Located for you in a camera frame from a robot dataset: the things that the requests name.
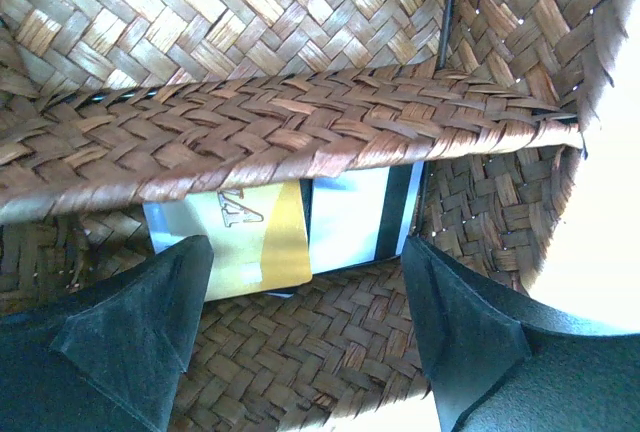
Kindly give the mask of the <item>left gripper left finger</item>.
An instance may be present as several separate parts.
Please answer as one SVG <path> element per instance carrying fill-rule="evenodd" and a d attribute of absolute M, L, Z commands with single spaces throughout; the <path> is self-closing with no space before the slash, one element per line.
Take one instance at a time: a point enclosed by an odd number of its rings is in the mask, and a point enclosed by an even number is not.
<path fill-rule="evenodd" d="M 167 430 L 213 257 L 206 237 L 187 237 L 64 299 L 2 317 L 2 430 Z"/>

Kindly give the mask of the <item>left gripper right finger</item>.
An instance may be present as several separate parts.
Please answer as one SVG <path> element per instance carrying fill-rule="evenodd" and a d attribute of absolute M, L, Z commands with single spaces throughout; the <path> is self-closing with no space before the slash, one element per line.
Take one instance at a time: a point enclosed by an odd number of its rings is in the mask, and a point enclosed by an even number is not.
<path fill-rule="evenodd" d="M 420 237 L 401 265 L 441 430 L 638 430 L 637 333 L 544 305 Z"/>

